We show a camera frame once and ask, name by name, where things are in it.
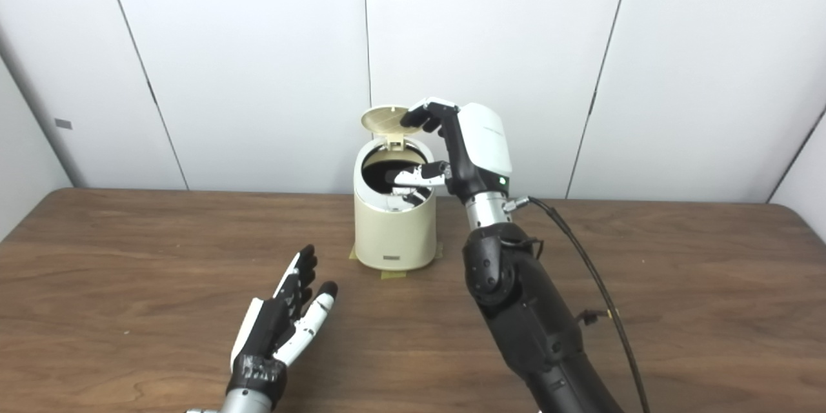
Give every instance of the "cable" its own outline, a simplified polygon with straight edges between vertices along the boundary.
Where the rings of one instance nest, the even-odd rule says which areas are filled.
[[[603,283],[602,278],[599,277],[599,272],[596,271],[594,263],[591,262],[588,252],[582,248],[582,244],[576,239],[576,236],[573,234],[573,231],[570,230],[570,227],[565,222],[565,219],[563,219],[554,207],[548,206],[540,201],[540,199],[532,196],[528,197],[528,201],[534,205],[537,205],[537,207],[540,207],[552,220],[554,220],[560,230],[563,231],[563,233],[569,238],[570,243],[572,243],[574,248],[576,248],[579,256],[582,257],[582,261],[585,263],[586,268],[588,268],[591,277],[594,278],[596,286],[599,288],[599,292],[602,294],[602,298],[608,306],[609,316],[611,321],[614,322],[614,327],[616,327],[617,334],[619,334],[619,340],[622,342],[623,349],[625,349],[625,356],[628,357],[629,368],[631,368],[631,376],[634,377],[634,384],[637,386],[637,395],[640,395],[640,405],[643,407],[643,413],[651,413],[651,410],[649,409],[649,399],[648,396],[645,395],[643,377],[640,375],[640,368],[637,366],[637,359],[634,357],[634,351],[631,350],[631,343],[629,343],[628,335],[625,333],[625,326],[623,326],[622,319],[620,319],[620,313],[617,311],[617,307],[614,305],[614,301],[611,299],[611,295],[608,293],[605,283]]]

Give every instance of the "white wall panel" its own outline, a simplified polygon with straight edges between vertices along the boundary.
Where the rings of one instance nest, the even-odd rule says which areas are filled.
[[[121,0],[192,189],[351,192],[364,0]]]
[[[184,188],[116,0],[0,0],[0,46],[79,186]]]
[[[49,192],[71,186],[0,60],[0,240]]]
[[[623,0],[570,196],[766,201],[826,102],[824,31],[824,0]]]
[[[822,120],[777,188],[772,203],[796,211],[826,240],[826,123]]]
[[[367,0],[372,104],[498,111],[513,193],[564,196],[617,0]],[[446,159],[436,136],[422,137]]]

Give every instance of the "wooden table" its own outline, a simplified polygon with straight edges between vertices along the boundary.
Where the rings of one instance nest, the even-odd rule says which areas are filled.
[[[826,410],[826,247],[776,205],[555,201],[622,312],[652,409]],[[253,296],[315,243],[339,299],[279,411],[535,411],[463,284],[461,205],[439,199],[443,258],[400,279],[349,260],[351,196],[54,192],[0,243],[0,411],[217,408]],[[572,311],[601,308],[535,208],[542,261]],[[614,328],[587,352],[629,412]]]

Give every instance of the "open lid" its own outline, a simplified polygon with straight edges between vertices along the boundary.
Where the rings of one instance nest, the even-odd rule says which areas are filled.
[[[387,149],[404,150],[405,134],[415,134],[421,128],[405,128],[399,124],[401,117],[407,113],[404,106],[376,106],[362,115],[362,125],[376,136],[387,139]]]

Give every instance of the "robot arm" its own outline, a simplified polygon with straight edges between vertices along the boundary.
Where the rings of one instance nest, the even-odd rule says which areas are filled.
[[[307,245],[293,257],[274,294],[254,298],[241,323],[232,349],[227,397],[221,410],[187,410],[186,413],[271,413],[287,386],[287,368],[327,318],[338,287],[321,284],[313,301],[310,284],[316,278],[318,259]],[[301,307],[309,303],[301,315]]]
[[[507,201],[510,157],[496,113],[428,98],[401,124],[441,127],[450,160],[445,184],[465,205],[472,230],[463,248],[467,289],[508,367],[544,413],[621,413],[585,354],[578,322],[534,257],[536,240],[511,221],[520,205]],[[400,172],[394,181],[421,180]]]

